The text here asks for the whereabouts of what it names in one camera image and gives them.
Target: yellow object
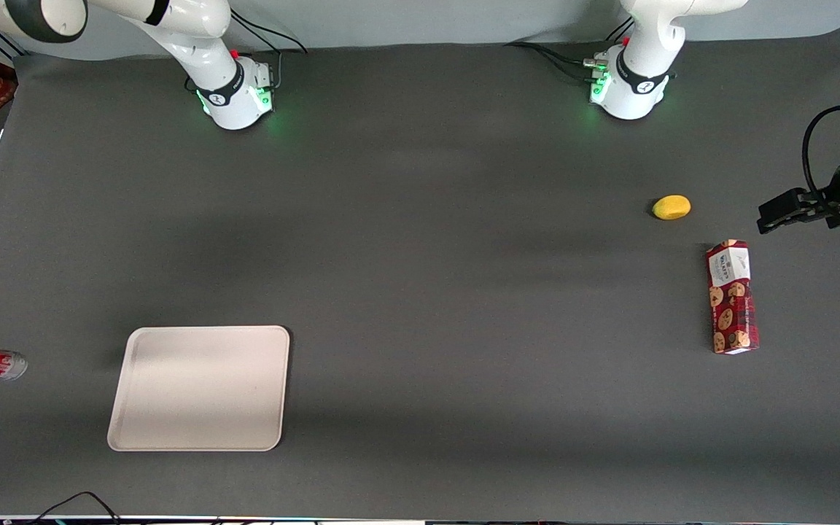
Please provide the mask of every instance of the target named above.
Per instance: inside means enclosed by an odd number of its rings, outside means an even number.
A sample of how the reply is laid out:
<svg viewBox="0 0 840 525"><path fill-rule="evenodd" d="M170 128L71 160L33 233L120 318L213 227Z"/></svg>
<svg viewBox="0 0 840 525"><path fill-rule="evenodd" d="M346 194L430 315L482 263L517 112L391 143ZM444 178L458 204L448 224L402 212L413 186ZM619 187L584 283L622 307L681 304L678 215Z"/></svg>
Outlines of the yellow object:
<svg viewBox="0 0 840 525"><path fill-rule="evenodd" d="M653 215L658 219L673 220L683 218L693 209L689 199L682 195L667 195L653 205Z"/></svg>

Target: cable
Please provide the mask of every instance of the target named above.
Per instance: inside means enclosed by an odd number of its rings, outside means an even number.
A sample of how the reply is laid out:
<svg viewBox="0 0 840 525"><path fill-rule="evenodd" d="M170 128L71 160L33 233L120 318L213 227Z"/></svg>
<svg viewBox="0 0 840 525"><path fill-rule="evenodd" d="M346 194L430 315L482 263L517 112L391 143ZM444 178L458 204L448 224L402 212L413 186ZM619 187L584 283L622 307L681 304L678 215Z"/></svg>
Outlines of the cable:
<svg viewBox="0 0 840 525"><path fill-rule="evenodd" d="M632 27L634 27L634 19L631 19L631 23L627 24L627 27L625 27L623 30L621 30L621 32L616 37L614 37L614 39L616 41L621 40L621 37L624 37L624 34L627 34L627 31L629 29L631 29Z"/></svg>
<svg viewBox="0 0 840 525"><path fill-rule="evenodd" d="M505 44L505 46L526 47L528 50L539 51L540 54L546 53L549 56L556 58L556 60L558 60L560 62L574 63L574 64L577 64L577 66L581 66L581 64L583 64L583 61L578 60L578 59L574 59L574 58L570 58L570 57L567 57L563 54L557 53L556 51L551 50L549 47L543 46L543 44L537 44L537 43L534 43L534 42L523 42L521 40L514 40L513 42L508 42L507 44Z"/></svg>
<svg viewBox="0 0 840 525"><path fill-rule="evenodd" d="M274 80L273 85L271 85L271 89L276 90L277 88L281 87L281 80L283 80L283 69L284 69L284 54L281 50L278 50L277 47L274 47L274 44L271 44L264 36L260 36L260 34L254 32L250 27L246 26L246 23L242 20L242 17L233 11L233 20L237 21L240 26L244 27L248 33L254 34L260 41L266 43L268 47L274 50L277 53L277 74L276 79Z"/></svg>
<svg viewBox="0 0 840 525"><path fill-rule="evenodd" d="M816 129L816 126L819 125L819 122L824 119L826 115L831 115L831 113L836 113L840 111L840 106L832 106L829 109L823 110L821 113L817 114L812 122L809 123L808 127L806 127L806 134L803 135L803 175L806 177L806 185L809 187L809 192L812 193L812 198L816 200L821 206L822 209L825 210L826 213L831 215L832 217L838 215L833 207L829 205L828 200L824 200L821 196L821 192L819 189L816 188L816 182L814 182L812 178L812 170L809 168L809 140L812 139L812 132Z"/></svg>
<svg viewBox="0 0 840 525"><path fill-rule="evenodd" d="M50 507L47 508L46 511L44 511L40 515L38 515L37 518L32 519L32 521L29 522L29 525L34 525L36 523L39 523L41 521L41 519L44 518L44 516L49 515L51 512L54 511L54 509L59 508L59 506L61 506L61 505L66 505L66 504L68 504L68 502L72 502L72 501L74 501L74 499L79 498L80 496L83 496L83 495L90 496L90 498L96 499L96 502L99 502L100 505L103 505L103 509L106 509L106 514L108 514L109 517L112 518L112 522L114 523L114 525L120 525L120 522L121 522L120 516L117 515L116 512L114 512L111 508L109 508L109 505L106 505L106 502L104 502L102 499L99 499L99 496L93 494L93 492L90 492L90 491L77 492L73 496L70 496L69 498L64 499L62 502L59 502L59 504L51 505Z"/></svg>
<svg viewBox="0 0 840 525"><path fill-rule="evenodd" d="M558 62L556 62L556 60L554 60L554 57L560 57L559 59L563 60L566 63L579 63L579 64L581 64L581 62L576 62L574 59L570 59L569 57L564 57L563 55L557 53L556 51L550 50L550 49L548 49L547 47L544 47L544 46L540 46L540 44L533 44L531 42L508 42L507 44L505 44L505 46L525 47L528 50L537 51L537 53L539 53L540 56L542 56L546 60L550 61L550 63L553 64L553 67L556 67L556 69L558 69L562 74L566 74L566 76L569 77L570 79L579 80L579 81L583 81L583 80L587 79L587 77L581 77L581 76L579 76L579 74L574 74L570 70L565 69L563 67L562 63L558 63Z"/></svg>
<svg viewBox="0 0 840 525"><path fill-rule="evenodd" d="M627 20L623 21L620 26L615 27L613 30L611 30L611 32L607 34L604 40L611 40L611 36L614 36L614 34L617 33L621 29L621 27L624 27L624 24L630 23L631 20L633 20L633 18L628 16Z"/></svg>
<svg viewBox="0 0 840 525"><path fill-rule="evenodd" d="M246 19L246 17L243 17L242 15L237 13L235 9L233 9L233 17L237 17L238 20L242 20L244 23L247 23L248 26L255 27L255 28L260 29L261 31L264 31L264 32L267 32L267 33L275 34L276 36L280 36L281 39L290 40L291 42L297 44L300 47L300 50L303 51L303 54L309 54L310 53L310 51L307 51L306 47L304 47L303 44L300 43L300 40L294 39L294 37L290 36L289 34L283 34L283 33L280 33L278 31L274 31L273 29L269 29L269 28L264 27L264 26L259 26L259 24L253 23L253 21L250 21L250 20Z"/></svg>

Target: white tray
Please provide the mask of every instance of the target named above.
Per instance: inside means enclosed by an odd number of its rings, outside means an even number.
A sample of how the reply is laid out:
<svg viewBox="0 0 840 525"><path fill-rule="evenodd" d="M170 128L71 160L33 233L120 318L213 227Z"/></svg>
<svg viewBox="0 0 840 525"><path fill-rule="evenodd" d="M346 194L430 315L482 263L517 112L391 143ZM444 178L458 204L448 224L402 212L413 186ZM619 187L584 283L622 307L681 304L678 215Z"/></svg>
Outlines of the white tray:
<svg viewBox="0 0 840 525"><path fill-rule="evenodd" d="M137 329L107 441L113 451L269 451L281 439L290 335L280 326Z"/></svg>

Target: dark gray table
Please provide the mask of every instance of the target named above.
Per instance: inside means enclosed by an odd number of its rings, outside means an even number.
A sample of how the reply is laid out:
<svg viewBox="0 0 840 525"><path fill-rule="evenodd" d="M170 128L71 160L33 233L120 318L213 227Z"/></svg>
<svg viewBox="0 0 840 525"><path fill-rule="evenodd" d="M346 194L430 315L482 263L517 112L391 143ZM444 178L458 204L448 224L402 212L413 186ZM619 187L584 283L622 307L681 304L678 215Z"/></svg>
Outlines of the dark gray table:
<svg viewBox="0 0 840 525"><path fill-rule="evenodd" d="M690 44L642 122L506 47L289 56L239 133L172 61L20 70L0 346L31 368L0 383L0 513L90 489L139 515L840 523L840 230L754 225L840 103L840 33ZM836 116L814 165L839 162ZM651 219L667 193L693 213ZM709 350L727 237L763 339L736 357ZM131 331L246 323L293 332L278 448L110 451Z"/></svg>

